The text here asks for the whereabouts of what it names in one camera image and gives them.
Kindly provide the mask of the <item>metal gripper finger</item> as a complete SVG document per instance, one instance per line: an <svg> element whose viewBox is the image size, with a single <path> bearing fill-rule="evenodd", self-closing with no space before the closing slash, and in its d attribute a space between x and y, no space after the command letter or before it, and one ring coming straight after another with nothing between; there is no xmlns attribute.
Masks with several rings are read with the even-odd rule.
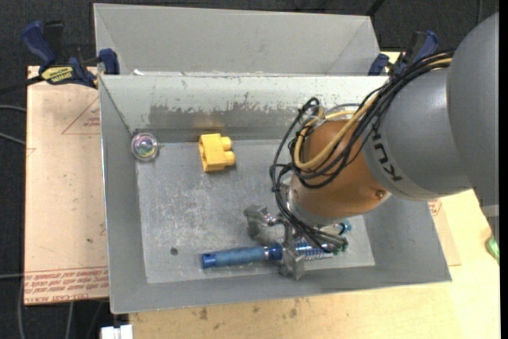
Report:
<svg viewBox="0 0 508 339"><path fill-rule="evenodd" d="M275 218L266 206L251 205L244 210L248 235L252 239L270 239L270 229L275 226Z"/></svg>
<svg viewBox="0 0 508 339"><path fill-rule="evenodd" d="M279 274L293 280L300 280L305 274L305 256L294 250L283 251Z"/></svg>

